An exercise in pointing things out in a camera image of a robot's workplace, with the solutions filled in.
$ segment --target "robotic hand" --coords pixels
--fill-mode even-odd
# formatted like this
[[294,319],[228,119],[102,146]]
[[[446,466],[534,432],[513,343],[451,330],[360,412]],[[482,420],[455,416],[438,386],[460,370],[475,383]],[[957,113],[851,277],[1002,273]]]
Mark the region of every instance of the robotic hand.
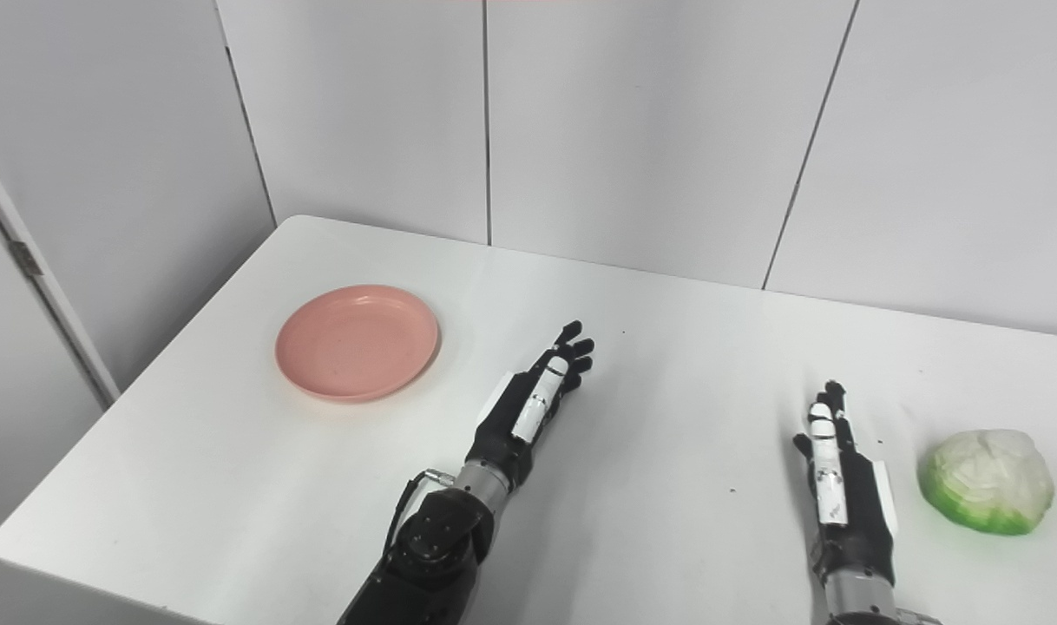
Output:
[[[468,605],[478,566],[489,553],[505,500],[528,478],[532,454],[560,400],[579,388],[594,342],[571,345],[583,329],[564,326],[552,348],[514,375],[485,420],[458,476],[424,472],[406,486],[377,566],[337,625],[455,625]],[[421,479],[443,483],[396,531]]]
[[941,625],[894,607],[894,503],[883,463],[856,451],[846,419],[846,389],[826,384],[808,416],[810,435],[794,437],[809,463],[818,537],[811,553],[826,589],[829,625]]

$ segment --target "door hinge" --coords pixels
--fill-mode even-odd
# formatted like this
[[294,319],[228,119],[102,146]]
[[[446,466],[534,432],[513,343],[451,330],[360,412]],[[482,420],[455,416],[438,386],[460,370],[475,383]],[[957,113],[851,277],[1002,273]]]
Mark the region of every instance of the door hinge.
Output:
[[32,254],[32,249],[29,249],[27,244],[23,241],[8,241],[7,249],[12,252],[12,257],[16,260],[16,264],[20,265],[20,270],[26,274],[29,278],[36,276],[41,276],[41,266],[39,266],[39,261]]

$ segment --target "white wall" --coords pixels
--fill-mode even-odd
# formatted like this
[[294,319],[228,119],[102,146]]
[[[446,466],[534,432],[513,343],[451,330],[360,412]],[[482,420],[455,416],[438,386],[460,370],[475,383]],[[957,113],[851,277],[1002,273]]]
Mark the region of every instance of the white wall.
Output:
[[[0,523],[99,417],[0,235]],[[161,625],[170,618],[0,563],[0,625]]]
[[863,2],[768,289],[1057,333],[1057,2]]
[[759,288],[853,2],[489,2],[494,244]]
[[274,226],[207,0],[0,1],[0,178],[120,386]]
[[480,2],[219,3],[279,220],[486,241]]

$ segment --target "silver metal cylinder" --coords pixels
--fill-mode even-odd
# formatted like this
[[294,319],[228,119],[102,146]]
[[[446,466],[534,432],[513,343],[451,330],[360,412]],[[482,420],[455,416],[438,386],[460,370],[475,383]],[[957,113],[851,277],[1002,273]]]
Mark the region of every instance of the silver metal cylinder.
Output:
[[509,480],[505,475],[497,467],[483,465],[480,460],[468,460],[456,476],[452,488],[469,493],[494,515],[501,511],[509,496]]
[[826,603],[835,618],[846,613],[878,613],[898,621],[894,590],[887,577],[856,567],[834,570],[826,577]]

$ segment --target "black joint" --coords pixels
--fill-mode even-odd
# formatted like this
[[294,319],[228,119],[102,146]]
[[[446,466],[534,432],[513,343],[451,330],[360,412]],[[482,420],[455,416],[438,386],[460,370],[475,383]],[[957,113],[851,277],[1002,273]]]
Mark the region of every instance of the black joint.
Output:
[[585,337],[583,341],[579,341],[571,347],[575,351],[575,359],[581,359],[581,356],[587,356],[588,353],[594,351],[594,339],[593,337]]
[[594,366],[594,361],[592,359],[589,359],[589,356],[586,356],[585,359],[576,360],[574,361],[574,363],[571,364],[571,372],[578,375],[579,373],[585,373],[591,370],[591,367],[593,366]]
[[573,339],[573,337],[578,336],[582,331],[583,324],[579,319],[575,319],[567,326],[563,326],[563,331],[560,332],[559,337],[556,337],[555,343],[556,345],[563,345],[564,343]]

